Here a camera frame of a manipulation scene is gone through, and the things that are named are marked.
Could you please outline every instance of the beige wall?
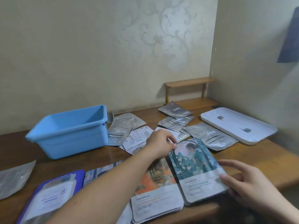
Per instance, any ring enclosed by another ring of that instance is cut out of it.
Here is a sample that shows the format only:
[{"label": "beige wall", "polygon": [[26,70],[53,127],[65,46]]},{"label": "beige wall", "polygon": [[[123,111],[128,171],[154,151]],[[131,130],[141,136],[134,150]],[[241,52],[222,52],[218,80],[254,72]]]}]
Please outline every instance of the beige wall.
[{"label": "beige wall", "polygon": [[0,134],[92,105],[162,105],[164,82],[209,75],[216,9],[217,0],[0,0]]},{"label": "beige wall", "polygon": [[209,96],[279,129],[273,140],[299,154],[299,64],[278,64],[299,0],[219,0]]}]

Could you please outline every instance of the wooden shelf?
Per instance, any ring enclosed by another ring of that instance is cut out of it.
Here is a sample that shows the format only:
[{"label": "wooden shelf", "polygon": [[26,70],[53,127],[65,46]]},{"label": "wooden shelf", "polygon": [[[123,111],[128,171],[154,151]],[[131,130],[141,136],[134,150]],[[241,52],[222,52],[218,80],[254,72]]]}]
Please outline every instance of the wooden shelf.
[{"label": "wooden shelf", "polygon": [[186,110],[194,110],[218,105],[216,101],[213,101],[212,99],[206,97],[193,98],[184,101],[175,101],[175,103]]},{"label": "wooden shelf", "polygon": [[167,86],[169,88],[178,88],[178,87],[205,84],[205,83],[214,82],[214,81],[215,81],[215,79],[213,79],[213,78],[204,77],[204,78],[188,79],[188,80],[182,80],[182,81],[176,81],[176,82],[166,82],[164,84],[165,84],[165,86]]}]

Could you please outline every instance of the hand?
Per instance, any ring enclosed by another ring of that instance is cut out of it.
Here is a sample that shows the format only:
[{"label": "hand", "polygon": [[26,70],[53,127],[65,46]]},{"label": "hand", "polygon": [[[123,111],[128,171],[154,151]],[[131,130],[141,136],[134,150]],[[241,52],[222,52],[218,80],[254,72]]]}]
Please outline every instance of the hand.
[{"label": "hand", "polygon": [[155,159],[161,159],[168,155],[174,150],[177,145],[170,143],[168,138],[173,142],[177,143],[176,138],[172,133],[165,130],[157,130],[152,132],[151,136],[147,139],[147,144],[143,148],[150,150],[151,154],[155,156]]},{"label": "hand", "polygon": [[266,176],[256,167],[236,160],[219,160],[222,166],[235,168],[241,173],[221,174],[229,194],[244,206],[267,215],[274,215],[283,222],[297,223],[298,210],[288,202]]}]

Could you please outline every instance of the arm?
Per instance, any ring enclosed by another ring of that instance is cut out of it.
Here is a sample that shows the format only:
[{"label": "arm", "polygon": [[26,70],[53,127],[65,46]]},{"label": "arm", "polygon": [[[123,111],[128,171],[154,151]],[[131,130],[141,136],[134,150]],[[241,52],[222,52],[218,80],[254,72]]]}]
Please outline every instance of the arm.
[{"label": "arm", "polygon": [[237,202],[282,223],[299,223],[297,208],[282,196],[258,168],[236,160],[219,160],[218,163],[241,171],[232,176],[220,176]]},{"label": "arm", "polygon": [[176,148],[167,138],[176,142],[170,132],[154,131],[141,151],[84,187],[47,224],[115,224],[150,164]]}]

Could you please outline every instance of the small wooden rack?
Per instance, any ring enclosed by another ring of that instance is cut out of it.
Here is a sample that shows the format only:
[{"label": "small wooden rack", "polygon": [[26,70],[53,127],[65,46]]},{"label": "small wooden rack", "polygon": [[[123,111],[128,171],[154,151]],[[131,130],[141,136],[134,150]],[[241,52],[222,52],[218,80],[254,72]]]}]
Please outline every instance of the small wooden rack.
[{"label": "small wooden rack", "polygon": [[188,79],[188,80],[182,80],[182,81],[176,81],[176,82],[166,82],[164,83],[165,89],[166,89],[166,97],[165,97],[165,104],[169,103],[169,89],[176,89],[179,87],[187,87],[187,86],[194,86],[194,85],[200,85],[202,84],[202,96],[200,98],[193,98],[189,100],[184,101],[176,101],[176,104],[181,106],[182,108],[185,108],[187,110],[190,110],[188,107],[190,107],[190,104],[192,104],[192,107],[197,108],[204,108],[204,107],[211,107],[215,106],[218,103],[205,97],[206,90],[207,90],[207,83],[214,82],[215,79],[204,77],[204,78],[198,78],[198,79]]}]

